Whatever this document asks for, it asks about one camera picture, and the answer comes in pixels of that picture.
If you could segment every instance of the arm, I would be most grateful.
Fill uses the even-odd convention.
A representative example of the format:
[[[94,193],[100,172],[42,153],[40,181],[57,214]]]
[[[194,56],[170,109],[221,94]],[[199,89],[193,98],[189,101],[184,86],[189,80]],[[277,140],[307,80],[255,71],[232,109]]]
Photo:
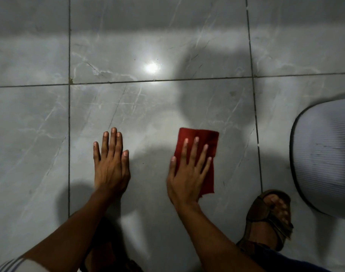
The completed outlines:
[[[211,164],[207,159],[203,168],[208,146],[205,145],[195,166],[199,138],[195,138],[187,163],[187,143],[181,154],[179,170],[175,175],[176,158],[170,163],[167,177],[167,191],[171,202],[186,228],[205,271],[263,271],[251,258],[242,253],[203,214],[197,201],[204,178]]]
[[[50,272],[74,272],[81,264],[94,232],[110,203],[120,196],[130,180],[128,151],[122,153],[122,135],[116,128],[103,133],[102,151],[93,145],[94,184],[97,188],[87,204],[50,236],[22,257]]]

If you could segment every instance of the tile floor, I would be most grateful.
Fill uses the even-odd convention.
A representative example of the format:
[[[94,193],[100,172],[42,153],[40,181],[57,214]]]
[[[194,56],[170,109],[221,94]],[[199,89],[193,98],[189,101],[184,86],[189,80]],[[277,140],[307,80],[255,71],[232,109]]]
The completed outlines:
[[[88,200],[92,143],[114,126],[132,179],[109,215],[129,255],[145,271],[197,271],[165,187],[191,127],[220,132],[215,194],[200,203],[230,239],[261,185],[284,189],[283,254],[345,271],[345,220],[303,203],[288,161],[296,116],[337,97],[345,0],[0,0],[0,262]]]

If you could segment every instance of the dark pants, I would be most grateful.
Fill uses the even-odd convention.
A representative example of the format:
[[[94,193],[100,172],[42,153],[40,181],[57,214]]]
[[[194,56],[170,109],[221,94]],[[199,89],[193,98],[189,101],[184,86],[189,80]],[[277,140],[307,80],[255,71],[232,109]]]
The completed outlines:
[[[306,261],[291,260],[267,247],[255,245],[252,259],[267,272],[329,272],[328,270]]]

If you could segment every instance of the finger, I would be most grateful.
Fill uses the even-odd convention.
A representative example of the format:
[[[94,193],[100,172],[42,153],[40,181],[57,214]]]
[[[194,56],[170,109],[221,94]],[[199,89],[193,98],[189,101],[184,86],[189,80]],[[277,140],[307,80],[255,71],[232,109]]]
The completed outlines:
[[[199,160],[198,160],[198,162],[196,164],[196,168],[197,168],[199,173],[202,171],[202,168],[204,166],[205,157],[207,156],[207,150],[208,150],[208,144],[205,144],[204,147],[203,147],[203,151],[200,154]]]
[[[93,143],[93,160],[94,160],[94,168],[97,168],[101,160],[100,147],[98,146],[98,142]]]
[[[186,138],[184,140],[183,149],[181,150],[180,165],[186,165],[186,153],[188,152],[188,142],[189,140]]]
[[[175,168],[176,168],[176,157],[173,156],[170,160],[170,168],[169,168],[169,174],[167,175],[167,179],[173,179],[175,177]]]
[[[197,152],[197,145],[199,143],[199,137],[194,138],[193,147],[191,148],[190,158],[189,158],[189,165],[195,167],[195,159],[196,159],[196,152]]]
[[[122,164],[122,177],[123,178],[125,178],[125,176],[128,177],[130,174],[130,159],[129,159],[128,150],[122,153],[121,164]]]
[[[212,160],[213,160],[212,157],[208,157],[207,163],[206,163],[206,165],[202,171],[202,174],[200,175],[202,177],[202,181],[204,180],[205,176],[207,175],[207,173],[209,171]]]
[[[122,154],[122,133],[118,132],[116,135],[116,149],[114,151],[114,158],[121,158]]]
[[[117,132],[116,128],[111,129],[111,140],[109,142],[108,156],[112,158],[114,157],[114,150],[116,147],[116,132]]]
[[[108,132],[103,133],[102,148],[101,148],[101,159],[105,159],[108,154]]]

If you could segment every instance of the white sleeve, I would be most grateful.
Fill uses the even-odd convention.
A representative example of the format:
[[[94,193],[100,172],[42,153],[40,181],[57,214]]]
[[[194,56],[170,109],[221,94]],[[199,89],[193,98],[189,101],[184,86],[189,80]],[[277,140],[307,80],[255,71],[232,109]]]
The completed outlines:
[[[48,272],[48,270],[35,261],[18,258],[0,265],[0,272]]]

